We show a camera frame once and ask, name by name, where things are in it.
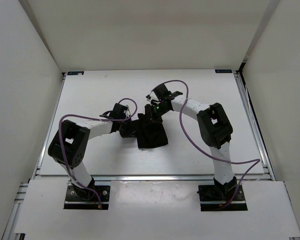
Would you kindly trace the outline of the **black skirt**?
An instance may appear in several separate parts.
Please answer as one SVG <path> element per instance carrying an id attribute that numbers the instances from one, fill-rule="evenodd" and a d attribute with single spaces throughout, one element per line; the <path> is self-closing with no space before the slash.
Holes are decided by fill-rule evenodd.
<path id="1" fill-rule="evenodd" d="M 155 120 L 146 114 L 138 113 L 138 119 L 132 121 L 132 127 L 139 149 L 154 149 L 168 145 L 168 137 L 161 117 Z"/>

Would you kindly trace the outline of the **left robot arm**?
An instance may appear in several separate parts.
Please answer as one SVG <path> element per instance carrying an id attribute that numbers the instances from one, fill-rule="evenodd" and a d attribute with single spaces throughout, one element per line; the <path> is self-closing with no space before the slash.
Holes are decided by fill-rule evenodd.
<path id="1" fill-rule="evenodd" d="M 122 138 L 134 138 L 136 123 L 136 120 L 127 116 L 113 119 L 67 114 L 59 120 L 58 130 L 48 147 L 48 155 L 65 169 L 80 198 L 98 198 L 94 178 L 83 163 L 88 141 L 117 131 Z"/>

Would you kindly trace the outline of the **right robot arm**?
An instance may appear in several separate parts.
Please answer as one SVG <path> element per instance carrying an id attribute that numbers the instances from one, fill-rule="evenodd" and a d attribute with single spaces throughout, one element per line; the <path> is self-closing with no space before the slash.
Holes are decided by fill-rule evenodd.
<path id="1" fill-rule="evenodd" d="M 233 127 L 221 104 L 207 105 L 186 98 L 181 92 L 165 91 L 158 99 L 146 96 L 149 104 L 145 106 L 150 120 L 158 120 L 161 116 L 174 111 L 179 113 L 179 122 L 186 115 L 198 123 L 200 136 L 209 147 L 206 156 L 213 160 L 214 187 L 207 195 L 215 200 L 226 200 L 237 186 L 237 179 L 232 169 L 230 158 L 230 140 Z"/>

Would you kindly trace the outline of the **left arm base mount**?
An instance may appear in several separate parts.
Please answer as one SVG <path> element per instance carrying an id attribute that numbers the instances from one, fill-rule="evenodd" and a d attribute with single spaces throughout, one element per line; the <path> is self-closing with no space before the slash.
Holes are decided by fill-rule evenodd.
<path id="1" fill-rule="evenodd" d="M 94 190 L 98 196 L 90 190 L 79 188 L 67 183 L 63 208 L 65 210 L 108 210 L 110 201 L 110 185 L 97 185 L 94 183 Z"/>

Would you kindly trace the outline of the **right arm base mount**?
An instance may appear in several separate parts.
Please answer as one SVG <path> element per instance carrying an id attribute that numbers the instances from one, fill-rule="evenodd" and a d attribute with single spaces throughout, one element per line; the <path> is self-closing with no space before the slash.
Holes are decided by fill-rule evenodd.
<path id="1" fill-rule="evenodd" d="M 235 190 L 236 187 L 224 195 L 215 185 L 199 185 L 197 193 L 199 195 L 200 211 L 247 211 L 248 207 L 243 186 L 240 185 L 236 193 Z M 232 197 L 232 202 L 223 207 Z"/>

